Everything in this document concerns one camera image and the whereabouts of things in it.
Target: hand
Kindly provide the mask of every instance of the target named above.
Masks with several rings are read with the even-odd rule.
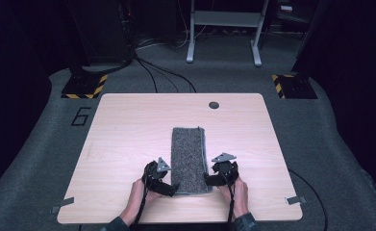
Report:
[[[141,179],[138,179],[136,182],[133,183],[133,187],[131,188],[130,197],[128,198],[127,207],[125,207],[124,211],[119,215],[120,218],[130,226],[137,217],[140,202],[143,198],[144,193],[144,185]],[[161,197],[159,193],[156,192],[148,192],[146,195],[145,206],[151,204],[156,198]]]
[[[230,191],[227,186],[218,187],[223,195],[224,201],[230,204],[232,197],[230,196]],[[248,187],[247,183],[241,180],[240,177],[236,180],[235,184],[232,185],[232,192],[234,192],[235,206],[233,208],[233,214],[235,218],[238,218],[244,214],[249,213],[248,211]]]

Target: felt pad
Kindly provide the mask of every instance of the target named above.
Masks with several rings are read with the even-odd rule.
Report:
[[[203,128],[173,128],[171,184],[180,184],[176,194],[208,193],[203,173],[208,173]]]

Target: table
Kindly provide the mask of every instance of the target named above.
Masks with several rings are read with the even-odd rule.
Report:
[[[218,109],[211,109],[217,102]],[[162,157],[170,164],[174,127],[205,129],[206,155],[237,156],[256,220],[297,220],[299,204],[263,97],[257,93],[110,93],[102,96],[61,207],[64,224],[107,223],[125,208],[132,183]],[[171,171],[163,181],[170,184]],[[228,205],[218,189],[162,197],[145,207],[141,223],[225,222]]]
[[[262,65],[260,51],[258,48],[260,34],[263,28],[266,8],[268,0],[263,0],[263,9],[260,13],[235,13],[235,12],[208,12],[196,11],[194,8],[194,0],[190,2],[190,40],[188,45],[187,62],[193,62],[195,25],[212,25],[212,26],[237,26],[237,27],[254,27],[257,33],[251,40],[251,51],[253,52],[254,65],[259,67]]]

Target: gray carpet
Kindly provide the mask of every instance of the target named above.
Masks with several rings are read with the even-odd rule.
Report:
[[[139,49],[138,55],[183,74],[198,92],[262,94],[287,165],[318,192],[327,211],[328,230],[376,230],[375,186],[339,136],[323,89],[311,80],[318,96],[316,100],[280,99],[275,90],[271,75],[290,74],[300,40],[269,35],[261,51],[263,66],[256,68],[250,39],[237,36],[197,41],[193,64],[186,63],[187,44],[179,49],[151,46]],[[159,92],[176,91],[165,78],[154,74]],[[61,90],[69,76],[68,70],[50,76],[53,91],[49,103],[30,138],[0,180],[0,230],[78,229],[75,225],[57,223],[56,214],[49,211],[64,197],[100,97],[61,99]],[[168,78],[179,92],[190,92],[185,81]],[[148,73],[137,62],[132,62],[109,75],[102,93],[109,92],[155,92],[155,89]],[[86,126],[70,126],[80,107],[91,107],[83,111],[89,113]],[[260,222],[260,227],[262,230],[323,230],[324,216],[317,197],[297,176],[292,174],[291,178],[297,194],[308,199],[301,206],[304,216],[293,222]],[[99,230],[102,226],[84,225],[83,230]],[[199,224],[143,226],[145,230],[219,228],[221,226]]]

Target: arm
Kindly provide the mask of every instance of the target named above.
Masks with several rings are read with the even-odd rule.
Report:
[[[235,226],[238,231],[257,231],[259,230],[257,222],[254,220],[253,215],[248,210],[248,187],[247,183],[239,177],[234,187],[235,206],[233,208],[233,215]],[[223,195],[224,200],[230,204],[230,191],[226,186],[218,187]]]
[[[127,206],[125,207],[124,211],[119,215],[119,217],[115,218],[111,221],[106,227],[101,229],[101,231],[128,231],[129,226],[134,222],[137,217],[140,202],[142,201],[144,193],[144,185],[141,179],[138,179],[136,182],[133,183],[133,187],[131,188],[130,197],[128,198]],[[151,204],[156,198],[161,197],[160,194],[156,192],[148,192],[146,195],[146,205]]]

